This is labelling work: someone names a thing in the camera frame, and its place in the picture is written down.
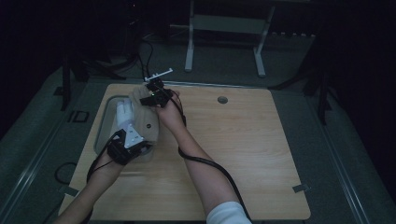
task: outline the round hole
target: round hole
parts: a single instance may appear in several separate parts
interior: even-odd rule
[[[227,104],[228,99],[225,96],[219,96],[218,102],[221,103],[222,105],[225,105],[225,104]]]

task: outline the dark background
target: dark background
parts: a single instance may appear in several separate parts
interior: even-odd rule
[[[25,1],[0,2],[0,73],[3,136],[44,80],[62,65],[70,48],[109,62],[120,53],[118,40],[130,21],[141,19],[167,37],[170,23],[187,24],[189,1]],[[134,14],[128,6],[137,3]],[[203,1],[201,9],[222,8]],[[240,7],[250,13],[254,1]],[[395,115],[396,8],[391,1],[320,1],[279,4],[271,32],[317,35],[306,60],[324,66],[340,105],[350,116],[377,171],[396,199]]]

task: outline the gray carpet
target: gray carpet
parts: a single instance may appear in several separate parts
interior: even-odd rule
[[[199,42],[195,46],[192,72],[185,73],[185,44],[151,40],[154,51],[149,63],[150,72],[161,73],[169,67],[175,70],[163,78],[165,81],[260,88],[292,77],[312,42],[312,39],[301,36],[269,36],[262,54],[268,76],[259,78],[252,50],[247,46],[213,46]],[[142,58],[147,59],[149,45],[142,46],[141,51]],[[137,78],[140,78],[140,72],[138,64],[120,72],[122,76],[128,77],[122,82],[139,81]],[[54,171],[65,162],[78,161],[106,86],[113,82],[116,81],[102,76],[92,76],[88,83],[74,81],[71,105],[67,111],[61,112],[62,99],[52,95],[61,83],[61,73],[54,73],[3,138],[0,149],[2,215],[7,210],[3,205],[9,195],[13,195],[12,190],[16,187],[20,174],[36,158],[37,151],[42,151],[43,147],[46,149],[46,153],[41,154],[42,162],[36,167],[36,175],[29,182],[31,185],[23,188],[25,192],[19,197],[13,198],[15,203],[8,203],[13,206],[10,207],[7,223],[42,223],[54,208],[55,213],[49,220],[55,218],[56,205],[63,195],[58,192],[62,185],[55,180]],[[315,114],[318,97],[304,97],[301,94],[302,85],[303,81],[272,93],[297,171],[302,182],[311,188],[306,197],[312,215],[305,223],[367,223],[359,220],[351,209],[345,187],[332,160],[333,147],[356,188],[369,223],[396,223],[395,205],[386,193],[345,112],[329,98],[332,110],[327,111],[328,125],[323,127]],[[68,122],[72,111],[89,112],[87,122]],[[73,166],[65,167],[61,178],[69,180],[73,171]],[[265,223],[292,224],[301,221],[266,220]]]

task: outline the table top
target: table top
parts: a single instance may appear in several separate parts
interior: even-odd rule
[[[70,187],[83,189],[109,99],[133,84],[111,84],[93,122]],[[271,92],[228,87],[166,86],[180,91],[187,126],[201,147],[232,176],[253,220],[307,219],[310,210]],[[220,104],[218,97],[227,97]],[[60,212],[72,202],[65,196]],[[173,135],[160,136],[147,162],[131,162],[98,200],[92,220],[205,220]]]

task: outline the shirt sleeve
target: shirt sleeve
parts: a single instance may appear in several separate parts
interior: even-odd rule
[[[237,202],[227,202],[221,203],[216,206],[206,218],[207,224],[222,224],[222,223],[237,223],[245,224],[251,223],[240,203]]]

